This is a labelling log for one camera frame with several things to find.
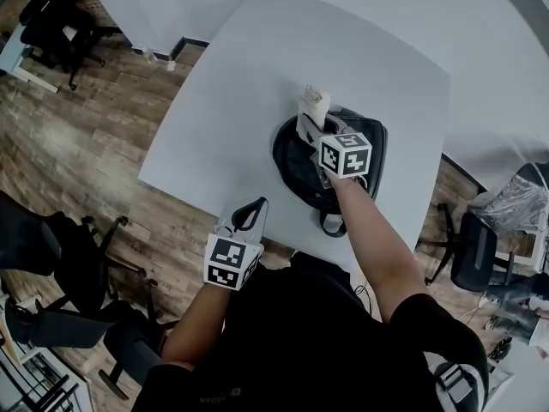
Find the clear plastic wrap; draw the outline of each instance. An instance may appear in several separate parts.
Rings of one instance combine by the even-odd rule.
[[[528,163],[503,188],[479,194],[469,211],[501,235],[533,221],[548,202],[549,193],[538,170]]]

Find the chair seat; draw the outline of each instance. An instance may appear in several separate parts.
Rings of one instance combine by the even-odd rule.
[[[471,292],[483,292],[492,276],[498,236],[468,212],[463,215],[460,236],[464,243],[455,252],[452,282]]]

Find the black bag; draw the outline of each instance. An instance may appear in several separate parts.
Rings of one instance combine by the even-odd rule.
[[[329,114],[343,120],[356,132],[363,133],[370,141],[372,146],[370,170],[364,176],[367,185],[362,182],[360,184],[375,200],[385,162],[387,130],[379,121],[364,118],[347,109],[342,109],[340,112],[329,112]],[[326,117],[325,130],[330,129],[329,121],[329,117]],[[333,188],[324,189],[320,178],[318,178],[317,168],[311,160],[316,151],[299,138],[296,131],[297,122],[298,117],[295,116],[279,129],[273,146],[274,161],[286,186],[309,206],[320,210],[320,226],[324,233],[330,237],[339,238],[347,233],[345,223],[342,223],[336,232],[329,232],[324,227],[328,214],[341,214],[335,191]]]

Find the black cable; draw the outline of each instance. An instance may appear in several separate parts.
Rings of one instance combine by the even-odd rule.
[[[371,297],[370,293],[368,292],[368,288],[366,287],[366,284],[359,285],[354,289],[354,293],[358,296],[359,294],[366,293],[366,296],[368,296],[368,314],[371,316]]]

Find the black strap loop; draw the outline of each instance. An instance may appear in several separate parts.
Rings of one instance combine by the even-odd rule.
[[[324,227],[324,222],[326,221],[327,216],[328,214],[326,212],[324,212],[323,210],[320,211],[320,227],[323,229],[324,233],[332,238],[341,238],[347,233],[347,227],[345,226],[345,222],[342,222],[340,228],[336,232],[327,231]]]

